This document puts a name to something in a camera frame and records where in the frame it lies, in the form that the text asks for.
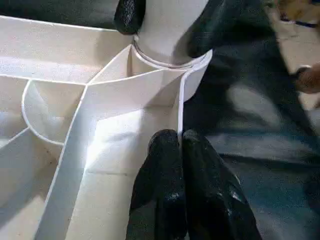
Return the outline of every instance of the hand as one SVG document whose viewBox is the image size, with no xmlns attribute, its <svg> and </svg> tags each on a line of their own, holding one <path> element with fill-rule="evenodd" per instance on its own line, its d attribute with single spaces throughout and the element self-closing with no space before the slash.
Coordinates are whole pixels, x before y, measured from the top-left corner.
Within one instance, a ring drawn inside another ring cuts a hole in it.
<svg viewBox="0 0 320 240">
<path fill-rule="evenodd" d="M 126 239 L 183 239 L 187 234 L 185 189 L 178 136 L 161 130 L 133 185 Z"/>
<path fill-rule="evenodd" d="M 209 0 L 191 27 L 187 55 L 198 58 L 212 48 L 222 45 L 224 36 L 241 14 L 243 4 L 243 0 Z M 114 16 L 116 29 L 125 35 L 137 34 L 144 20 L 145 10 L 146 0 L 120 0 Z"/>
<path fill-rule="evenodd" d="M 182 149 L 190 239 L 261 240 L 239 180 L 209 141 L 188 130 Z"/>
</svg>

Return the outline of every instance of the white cylinder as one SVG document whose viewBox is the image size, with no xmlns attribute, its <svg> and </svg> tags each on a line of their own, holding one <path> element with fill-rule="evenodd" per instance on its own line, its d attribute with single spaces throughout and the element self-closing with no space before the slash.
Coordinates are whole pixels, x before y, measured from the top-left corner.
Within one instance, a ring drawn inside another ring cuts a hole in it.
<svg viewBox="0 0 320 240">
<path fill-rule="evenodd" d="M 135 44 L 142 55 L 164 65 L 195 62 L 186 47 L 191 26 L 208 0 L 147 0 Z"/>
</svg>

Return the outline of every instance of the gloved finger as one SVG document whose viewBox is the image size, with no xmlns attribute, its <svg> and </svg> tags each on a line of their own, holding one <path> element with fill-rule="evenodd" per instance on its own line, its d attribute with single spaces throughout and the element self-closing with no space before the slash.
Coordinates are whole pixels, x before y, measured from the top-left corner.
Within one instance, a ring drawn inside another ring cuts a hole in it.
<svg viewBox="0 0 320 240">
<path fill-rule="evenodd" d="M 244 0 L 209 0 L 192 26 L 188 55 L 197 58 L 220 46 L 236 24 L 244 5 Z"/>
<path fill-rule="evenodd" d="M 218 157 L 210 143 L 196 132 L 188 130 L 183 134 L 183 177 L 191 240 L 219 236 L 232 239 Z"/>
<path fill-rule="evenodd" d="M 145 17 L 146 0 L 120 0 L 115 11 L 113 24 L 124 35 L 138 32 Z"/>
<path fill-rule="evenodd" d="M 182 154 L 192 239 L 220 235 L 224 239 L 260 240 L 256 219 L 237 177 L 209 141 L 188 130 L 183 134 Z"/>
<path fill-rule="evenodd" d="M 133 185 L 127 240 L 173 240 L 187 234 L 185 189 L 178 136 L 157 132 Z"/>
</svg>

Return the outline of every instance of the white 3d-printed part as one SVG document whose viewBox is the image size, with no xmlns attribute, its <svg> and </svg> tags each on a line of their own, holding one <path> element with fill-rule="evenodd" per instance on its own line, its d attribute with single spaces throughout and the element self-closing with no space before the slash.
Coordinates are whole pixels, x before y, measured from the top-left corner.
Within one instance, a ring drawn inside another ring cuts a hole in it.
<svg viewBox="0 0 320 240">
<path fill-rule="evenodd" d="M 151 136 L 211 59 L 157 66 L 115 30 L 0 16 L 0 239 L 121 240 Z"/>
</svg>

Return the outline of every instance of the white surface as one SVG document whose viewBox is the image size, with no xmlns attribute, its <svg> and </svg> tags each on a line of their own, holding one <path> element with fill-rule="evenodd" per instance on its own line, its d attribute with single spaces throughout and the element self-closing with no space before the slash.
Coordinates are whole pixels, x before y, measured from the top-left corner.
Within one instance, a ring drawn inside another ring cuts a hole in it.
<svg viewBox="0 0 320 240">
<path fill-rule="evenodd" d="M 29 129 L 0 149 L 1 239 L 32 239 L 42 216 L 56 160 Z"/>
<path fill-rule="evenodd" d="M 113 30 L 0 27 L 0 239 L 123 239 L 149 140 L 181 134 L 212 53 L 177 70 Z"/>
<path fill-rule="evenodd" d="M 192 60 L 186 44 L 190 28 L 208 0 L 148 0 L 136 39 L 148 57 L 167 64 L 182 65 Z"/>
<path fill-rule="evenodd" d="M 0 148 L 27 127 L 21 115 L 21 96 L 27 80 L 0 76 Z"/>
<path fill-rule="evenodd" d="M 22 114 L 35 135 L 63 143 L 84 86 L 30 81 L 22 97 Z"/>
<path fill-rule="evenodd" d="M 132 37 L 115 30 L 0 16 L 0 72 L 87 83 Z"/>
</svg>

